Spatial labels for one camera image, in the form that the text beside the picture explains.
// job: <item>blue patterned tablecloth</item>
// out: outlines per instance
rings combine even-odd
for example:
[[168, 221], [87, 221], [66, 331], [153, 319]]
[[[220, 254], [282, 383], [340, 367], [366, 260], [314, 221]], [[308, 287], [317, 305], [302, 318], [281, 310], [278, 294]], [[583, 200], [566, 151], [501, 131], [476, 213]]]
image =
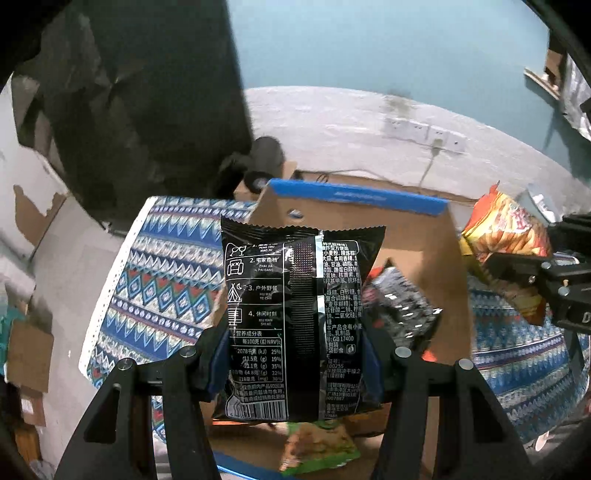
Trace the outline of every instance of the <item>blue patterned tablecloth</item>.
[[[220, 216], [245, 220], [252, 202], [152, 197], [136, 218], [96, 304], [79, 369], [96, 388], [122, 358], [163, 360], [211, 326], [223, 281]], [[152, 424], [165, 440], [162, 399]]]
[[[93, 312], [79, 369], [99, 388], [122, 358], [162, 360], [195, 343], [211, 325], [223, 281], [221, 215], [245, 220], [254, 203], [152, 197], [109, 272]], [[526, 443], [562, 421], [589, 385], [589, 337], [580, 335], [586, 371], [569, 368], [560, 329], [529, 325], [501, 297], [469, 276], [475, 317], [473, 360]], [[152, 423], [165, 441], [162, 402]]]
[[562, 330], [527, 323], [502, 297], [469, 275], [475, 317], [473, 361], [523, 443], [564, 420], [589, 386], [589, 336], [579, 335], [584, 371], [574, 374]]

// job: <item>black curtain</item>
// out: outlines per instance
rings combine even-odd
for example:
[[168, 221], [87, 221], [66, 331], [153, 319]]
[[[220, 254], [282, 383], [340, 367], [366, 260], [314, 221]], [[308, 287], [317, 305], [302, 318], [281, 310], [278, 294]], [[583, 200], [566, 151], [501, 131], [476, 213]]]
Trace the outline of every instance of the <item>black curtain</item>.
[[115, 229], [148, 196], [214, 196], [220, 162], [251, 147], [225, 0], [74, 0], [12, 95], [20, 143]]

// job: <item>green snack bag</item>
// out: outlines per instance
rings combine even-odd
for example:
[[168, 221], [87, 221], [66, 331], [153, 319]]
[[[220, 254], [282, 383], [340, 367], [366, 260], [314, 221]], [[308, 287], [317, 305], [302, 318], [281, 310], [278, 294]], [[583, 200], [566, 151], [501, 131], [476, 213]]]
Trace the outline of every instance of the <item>green snack bag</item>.
[[279, 468], [283, 475], [337, 468], [361, 455], [340, 420], [287, 425], [290, 435]]

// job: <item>orange snack bag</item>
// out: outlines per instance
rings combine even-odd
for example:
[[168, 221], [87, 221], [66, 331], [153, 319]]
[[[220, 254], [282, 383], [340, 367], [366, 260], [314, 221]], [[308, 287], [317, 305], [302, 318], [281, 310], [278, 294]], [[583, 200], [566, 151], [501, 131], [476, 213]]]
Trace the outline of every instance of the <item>orange snack bag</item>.
[[462, 232], [478, 259], [480, 271], [475, 272], [497, 293], [502, 295], [533, 325], [543, 325], [546, 302], [535, 287], [520, 287], [505, 280], [493, 278], [482, 266], [495, 252], [539, 255], [552, 254], [546, 229], [514, 199], [493, 185], [472, 210], [472, 216]]

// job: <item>icon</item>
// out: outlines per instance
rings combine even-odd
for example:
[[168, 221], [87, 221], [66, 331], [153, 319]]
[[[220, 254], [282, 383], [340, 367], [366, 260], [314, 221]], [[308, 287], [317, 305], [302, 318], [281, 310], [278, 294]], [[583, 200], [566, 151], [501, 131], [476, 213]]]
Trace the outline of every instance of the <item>icon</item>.
[[236, 285], [230, 285], [230, 290], [228, 291], [228, 303], [238, 303], [242, 301], [242, 297], [236, 291]]
[[228, 325], [235, 327], [238, 323], [242, 323], [242, 309], [228, 309]]
[[230, 257], [240, 257], [244, 253], [244, 250], [246, 250], [246, 245], [232, 247], [232, 250], [230, 250]]
[[230, 260], [228, 263], [228, 276], [242, 275], [244, 272], [244, 262], [242, 260]]

